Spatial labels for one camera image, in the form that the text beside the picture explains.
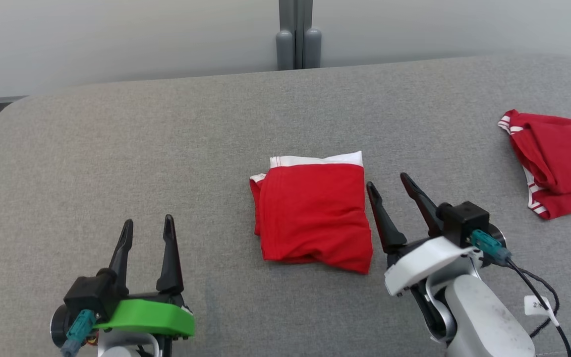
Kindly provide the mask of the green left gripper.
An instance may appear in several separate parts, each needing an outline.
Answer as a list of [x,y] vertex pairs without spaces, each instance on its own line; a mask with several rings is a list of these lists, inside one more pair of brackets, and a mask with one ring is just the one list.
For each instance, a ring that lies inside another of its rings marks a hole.
[[[127,219],[109,264],[109,269],[115,273],[114,285],[120,294],[129,294],[126,275],[128,254],[133,244],[133,229],[134,222]],[[179,295],[184,290],[184,283],[177,248],[176,228],[171,214],[165,216],[162,237],[165,242],[165,253],[156,289],[159,293]],[[109,321],[98,322],[94,328],[187,339],[195,336],[196,323],[192,311],[181,302],[126,299],[118,303]]]

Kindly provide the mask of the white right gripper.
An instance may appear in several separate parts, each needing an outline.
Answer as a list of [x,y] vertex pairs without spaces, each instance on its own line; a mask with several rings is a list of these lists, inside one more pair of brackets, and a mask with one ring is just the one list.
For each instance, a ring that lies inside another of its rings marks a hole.
[[460,248],[442,235],[443,222],[437,217],[437,206],[428,195],[411,179],[409,174],[401,173],[400,180],[408,196],[415,202],[427,227],[428,237],[420,246],[401,254],[406,246],[406,237],[395,226],[383,205],[382,196],[372,181],[367,181],[366,190],[372,207],[372,213],[383,252],[392,260],[384,273],[384,284],[391,296],[396,296],[405,288],[428,278],[447,268],[463,255],[470,264],[469,274],[480,278],[473,260],[473,247]]

